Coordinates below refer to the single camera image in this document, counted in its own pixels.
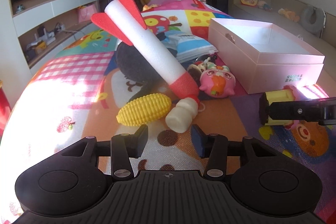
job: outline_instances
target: gray pillow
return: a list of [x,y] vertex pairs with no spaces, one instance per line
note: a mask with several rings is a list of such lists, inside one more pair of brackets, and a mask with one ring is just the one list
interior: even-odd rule
[[[316,20],[314,23],[310,23],[311,16],[316,14]],[[322,31],[326,22],[326,14],[321,8],[314,8],[311,5],[307,5],[307,8],[303,10],[300,17],[300,23],[303,28],[312,34],[317,34]]]

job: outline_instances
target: white foam tube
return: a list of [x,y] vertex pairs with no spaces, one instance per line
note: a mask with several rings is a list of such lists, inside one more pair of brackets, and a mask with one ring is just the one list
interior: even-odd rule
[[150,29],[145,30],[119,0],[110,2],[105,8],[105,13],[168,85],[174,83],[185,73],[185,69],[160,40]]

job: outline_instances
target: wooden shelf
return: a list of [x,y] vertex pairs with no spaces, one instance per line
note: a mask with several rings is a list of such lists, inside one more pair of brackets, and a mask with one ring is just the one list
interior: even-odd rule
[[[81,29],[85,28],[86,26],[90,25],[92,22],[91,21],[85,21],[78,23],[70,28],[68,28],[68,31],[78,31],[79,32],[79,37],[83,37],[83,34],[81,34]],[[39,62],[43,57],[45,57],[49,52],[51,52],[53,49],[55,49],[57,46],[61,45],[64,41],[66,41],[68,38],[71,36],[76,35],[75,33],[70,33],[70,32],[60,32],[57,35],[55,35],[56,40],[50,43],[45,50],[40,52],[35,58],[30,60],[28,62],[28,66],[31,69],[34,65],[36,65],[37,62]]]

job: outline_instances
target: toy corn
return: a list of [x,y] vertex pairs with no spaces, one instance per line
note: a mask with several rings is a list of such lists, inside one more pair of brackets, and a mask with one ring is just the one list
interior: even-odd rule
[[149,94],[137,98],[119,110],[118,123],[124,126],[140,126],[165,116],[171,107],[171,100],[164,94]]

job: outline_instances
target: red fin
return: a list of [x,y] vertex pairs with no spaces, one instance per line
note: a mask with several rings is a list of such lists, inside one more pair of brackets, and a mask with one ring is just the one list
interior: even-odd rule
[[137,7],[137,5],[135,4],[134,0],[119,0],[120,3],[126,8],[127,11],[129,11],[131,13],[131,15],[135,18],[135,20],[137,22],[139,22],[139,24],[145,29],[147,30],[147,25],[144,22],[140,11]]
[[106,13],[93,14],[91,16],[91,21],[98,27],[119,38],[127,45],[133,46],[133,43],[123,34]]

